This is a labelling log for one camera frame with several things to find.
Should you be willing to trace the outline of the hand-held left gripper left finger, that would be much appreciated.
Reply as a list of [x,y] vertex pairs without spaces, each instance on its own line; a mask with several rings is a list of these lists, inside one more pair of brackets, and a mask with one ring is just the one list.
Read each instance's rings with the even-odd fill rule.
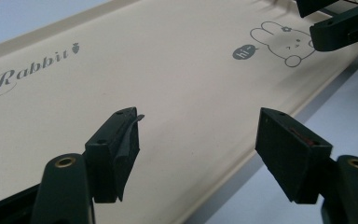
[[140,151],[136,107],[115,112],[85,144],[91,195],[96,203],[123,200],[124,189]]

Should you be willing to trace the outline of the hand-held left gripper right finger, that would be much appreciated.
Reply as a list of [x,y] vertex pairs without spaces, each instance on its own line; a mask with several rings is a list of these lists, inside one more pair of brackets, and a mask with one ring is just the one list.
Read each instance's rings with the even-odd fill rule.
[[289,115],[260,109],[255,150],[290,202],[313,204],[333,146]]

